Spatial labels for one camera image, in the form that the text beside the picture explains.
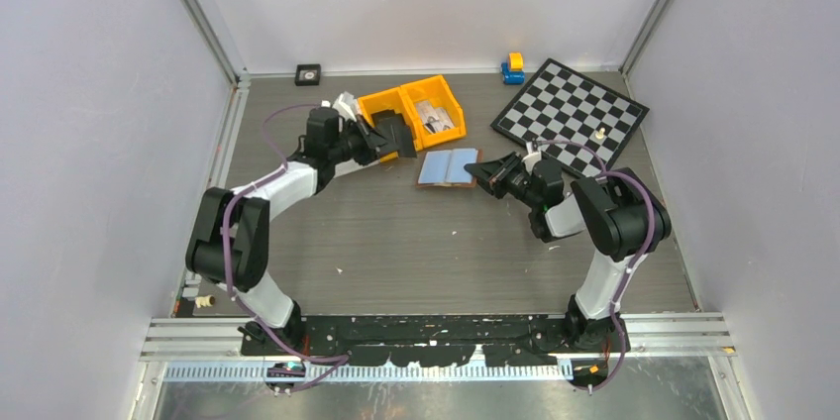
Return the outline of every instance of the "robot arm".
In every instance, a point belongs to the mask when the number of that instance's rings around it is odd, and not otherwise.
[[[309,112],[306,134],[286,168],[250,184],[226,190],[208,189],[201,199],[186,253],[186,266],[225,289],[222,217],[236,194],[246,192],[231,214],[236,235],[231,241],[233,291],[251,311],[296,344],[300,307],[284,294],[267,272],[268,225],[295,203],[312,197],[341,175],[393,152],[416,157],[410,129],[398,115],[384,115],[372,128],[352,110],[345,93]]]
[[[595,252],[583,285],[569,301],[564,337],[572,347],[597,349],[612,331],[610,305],[629,269],[628,264],[642,248],[647,234],[642,194],[621,179],[597,177],[573,181],[572,193],[564,194],[560,163],[553,158],[542,158],[531,144],[525,157],[511,153],[501,159],[468,164],[465,169],[477,178],[481,188],[496,198],[510,193],[531,207],[531,230],[544,242],[583,230],[589,232]],[[617,172],[638,180],[630,169]],[[636,265],[671,234],[668,212],[646,187],[644,190],[653,203],[654,238]],[[616,312],[623,293],[618,294]]]

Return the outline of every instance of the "gray wood surface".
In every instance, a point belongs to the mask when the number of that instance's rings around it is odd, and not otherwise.
[[[618,73],[590,76],[626,93]],[[296,87],[291,78],[254,80],[227,185],[276,168],[278,158],[261,136],[261,124],[273,111],[419,78],[327,76],[315,87]],[[502,85],[495,74],[448,75],[447,81],[464,109],[468,135],[436,149],[479,148],[484,159],[520,150],[489,128],[520,86]],[[268,123],[281,148],[296,148],[306,114],[291,110]],[[543,244],[531,234],[528,210],[515,199],[496,200],[478,188],[418,189],[421,161],[399,159],[337,178],[275,220],[268,270],[281,289],[307,314],[564,312],[588,270],[594,250],[589,237]],[[660,194],[640,132],[620,166],[632,167]],[[202,293],[218,294],[216,289],[204,285]],[[240,314],[224,297],[217,299],[215,307],[196,314]],[[692,307],[680,252],[673,240],[665,241],[634,276],[622,311]]]

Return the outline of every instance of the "yellow bin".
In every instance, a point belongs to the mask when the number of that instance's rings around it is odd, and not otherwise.
[[[428,100],[435,108],[444,108],[452,119],[455,128],[440,133],[429,133],[423,127],[420,115],[417,113],[415,104]],[[380,91],[373,95],[359,97],[359,106],[362,115],[368,123],[373,124],[370,116],[384,110],[394,110],[402,115],[405,124],[411,128],[411,135],[414,138],[414,149],[417,151],[431,148],[442,143],[463,138],[467,135],[467,122],[464,120],[464,111],[461,105],[452,94],[446,79],[443,75],[435,75],[422,80],[413,81],[400,85],[396,88]],[[381,158],[381,161],[396,158],[396,154]]]

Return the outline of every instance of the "white wall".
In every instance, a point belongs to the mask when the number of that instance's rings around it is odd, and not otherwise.
[[[631,83],[706,308],[769,419],[837,418],[840,0],[675,0]]]
[[[201,0],[251,73],[530,66],[617,68],[654,0]]]
[[[178,0],[0,0],[0,411],[125,418],[229,88]]]

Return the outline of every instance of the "checkered board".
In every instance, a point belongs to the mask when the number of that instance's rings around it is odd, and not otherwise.
[[[534,140],[571,140],[612,167],[647,114],[646,106],[549,58],[490,127],[522,146]],[[600,172],[592,154],[578,147],[550,145],[543,151],[577,177]]]

